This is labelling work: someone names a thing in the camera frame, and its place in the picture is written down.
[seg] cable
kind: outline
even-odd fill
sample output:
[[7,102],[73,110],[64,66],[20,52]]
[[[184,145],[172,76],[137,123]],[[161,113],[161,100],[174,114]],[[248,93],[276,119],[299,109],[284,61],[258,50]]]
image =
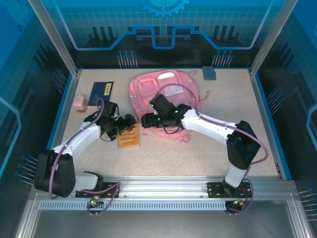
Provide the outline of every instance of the cable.
[[110,207],[111,203],[113,202],[113,199],[116,196],[116,194],[118,193],[118,191],[120,189],[120,186],[121,186],[121,183],[117,182],[116,184],[114,184],[111,187],[108,187],[107,189],[102,190],[102,191],[81,190],[82,192],[91,193],[91,194],[103,194],[103,193],[106,193],[109,190],[113,189],[114,187],[116,187],[116,190],[115,190],[114,194],[112,195],[111,200],[109,201],[107,206],[102,211],[99,211],[99,212],[96,212],[96,213],[92,213],[90,211],[90,208],[87,206],[87,211],[90,213],[90,215],[96,215],[97,216],[98,214],[101,214],[101,213],[105,212]]
[[172,133],[168,133],[168,132],[166,131],[166,126],[164,126],[163,129],[164,129],[164,131],[165,131],[166,134],[172,135],[172,134],[175,134],[176,132],[178,132],[179,129],[180,129],[180,127],[179,127],[178,129],[176,129],[176,131],[173,131]]
[[239,133],[241,133],[241,134],[244,134],[245,136],[251,138],[251,139],[254,140],[256,143],[258,143],[258,144],[264,149],[264,151],[265,151],[265,156],[264,156],[262,159],[260,159],[260,160],[257,160],[257,161],[254,161],[254,162],[250,163],[250,165],[249,165],[249,167],[248,167],[248,169],[247,169],[247,171],[246,171],[246,173],[245,173],[245,176],[247,176],[247,174],[248,174],[248,172],[249,172],[249,170],[250,170],[250,168],[251,168],[252,165],[261,163],[261,162],[265,161],[265,160],[268,158],[268,149],[267,149],[267,147],[266,147],[261,141],[259,141],[257,138],[255,138],[254,136],[250,135],[249,133],[247,133],[247,132],[245,132],[245,131],[243,131],[243,130],[241,130],[241,129],[239,129],[239,128],[236,128],[236,127],[233,127],[233,126],[230,126],[230,125],[226,125],[226,124],[223,124],[223,123],[215,122],[215,121],[213,121],[213,120],[209,120],[209,119],[207,119],[207,118],[201,116],[200,113],[199,113],[199,111],[198,111],[198,108],[197,108],[197,107],[198,107],[197,98],[196,98],[195,94],[194,94],[188,87],[186,87],[186,86],[184,86],[184,85],[182,85],[182,84],[179,84],[179,83],[169,83],[169,84],[167,84],[167,85],[161,87],[161,88],[158,90],[157,94],[159,94],[164,88],[166,88],[166,87],[168,87],[168,86],[179,86],[179,87],[182,87],[182,88],[186,89],[186,90],[190,93],[190,95],[192,96],[192,98],[194,98],[194,100],[195,100],[195,107],[194,107],[194,109],[195,109],[195,111],[196,111],[197,116],[198,116],[200,119],[202,119],[202,120],[204,120],[204,121],[207,121],[207,122],[209,122],[209,123],[212,123],[212,124],[221,126],[221,127],[226,127],[226,128],[228,128],[228,129],[235,130],[235,131],[237,131],[237,132],[239,132]]
[[254,190],[253,190],[253,184],[251,182],[251,180],[249,180],[248,178],[243,178],[244,180],[248,181],[250,186],[251,186],[251,191],[252,191],[252,196],[250,198],[250,202],[249,204],[247,205],[247,207],[243,210],[243,211],[239,211],[239,214],[243,214],[245,213],[251,206],[252,202],[253,202],[253,197],[254,197]]
[[248,191],[245,188],[240,188],[241,191],[243,191],[243,193],[246,196],[246,202],[248,201]]
[[[236,212],[237,214],[241,214],[241,212],[239,212],[239,210],[233,209],[233,208],[229,208],[229,210]],[[250,217],[251,219],[257,221],[264,229],[266,229],[273,237],[278,238],[277,235],[275,235],[273,233],[273,231],[271,231],[263,222],[261,222],[258,218],[256,218],[255,216],[252,216],[248,213],[243,213],[243,215],[246,215],[247,217]]]
[[97,98],[97,107],[99,106],[98,101],[101,101],[102,105],[100,107],[100,110],[99,110],[99,113],[98,113],[97,117],[91,123],[89,123],[87,126],[85,126],[84,128],[81,128],[81,130],[79,130],[74,135],[72,135],[69,138],[69,140],[65,143],[65,145],[62,147],[62,149],[60,150],[58,155],[56,156],[56,159],[55,159],[55,161],[53,163],[53,166],[52,166],[52,171],[51,171],[51,176],[50,176],[50,183],[49,183],[49,195],[50,195],[51,199],[56,199],[58,197],[58,195],[57,196],[53,196],[53,180],[54,180],[55,169],[56,169],[56,166],[58,164],[58,161],[59,161],[62,153],[64,152],[64,150],[67,148],[68,144],[74,138],[76,138],[76,136],[78,136],[80,133],[84,132],[86,129],[88,129],[90,126],[92,126],[101,117],[101,115],[102,115],[102,113],[104,111],[104,108],[105,108],[105,102],[104,102],[104,100],[102,98]]
[[101,139],[101,140],[103,140],[103,141],[106,141],[106,142],[113,142],[113,140],[105,140],[105,139],[103,139],[101,136],[99,136],[99,138]]

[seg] gear logo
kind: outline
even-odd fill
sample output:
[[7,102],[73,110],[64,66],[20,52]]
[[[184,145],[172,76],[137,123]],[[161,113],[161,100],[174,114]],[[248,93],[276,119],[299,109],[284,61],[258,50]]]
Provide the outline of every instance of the gear logo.
[[11,17],[21,24],[29,15],[27,0],[0,0],[0,7],[6,7]]
[[144,10],[148,10],[149,14],[154,13],[154,16],[166,15],[172,16],[173,13],[178,14],[180,9],[184,9],[184,5],[188,4],[189,0],[141,0]]

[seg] gray object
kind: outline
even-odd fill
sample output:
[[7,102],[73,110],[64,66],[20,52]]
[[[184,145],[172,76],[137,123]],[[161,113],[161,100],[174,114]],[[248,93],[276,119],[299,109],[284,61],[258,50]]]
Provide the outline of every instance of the gray object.
[[203,66],[204,80],[216,80],[216,72],[213,67]]

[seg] glass panel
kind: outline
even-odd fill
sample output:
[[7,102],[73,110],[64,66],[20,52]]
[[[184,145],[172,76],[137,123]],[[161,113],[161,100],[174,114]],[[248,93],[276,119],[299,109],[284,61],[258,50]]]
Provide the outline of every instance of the glass panel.
[[68,71],[30,5],[0,2],[0,237],[13,237]]
[[315,1],[298,1],[258,72],[299,191],[317,190],[316,9]]
[[284,0],[44,0],[78,67],[249,67]]

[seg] pink backpack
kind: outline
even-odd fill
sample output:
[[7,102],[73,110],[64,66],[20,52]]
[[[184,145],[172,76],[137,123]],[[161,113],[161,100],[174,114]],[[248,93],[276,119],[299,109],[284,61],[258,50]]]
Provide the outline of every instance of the pink backpack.
[[[157,94],[161,87],[170,83],[178,83],[188,87],[194,93],[198,102],[198,110],[200,110],[202,103],[209,95],[209,91],[206,93],[205,98],[201,100],[198,87],[192,79],[195,74],[195,71],[191,71],[190,74],[186,74],[174,69],[168,69],[160,72],[143,74],[133,79],[130,84],[130,101],[138,118],[141,119],[142,115],[154,112],[154,109],[151,107],[149,101]],[[195,99],[193,99],[190,93],[182,87],[169,86],[164,88],[160,93],[166,96],[166,98],[176,107],[179,104],[186,104],[191,107],[195,106]],[[166,127],[165,129],[168,133],[172,133],[177,130],[176,127]],[[190,131],[186,129],[179,130],[174,134],[167,134],[163,128],[151,127],[150,130],[163,137],[172,139],[178,138],[180,142],[188,142],[190,138]],[[144,129],[143,135],[147,134],[148,129]]]

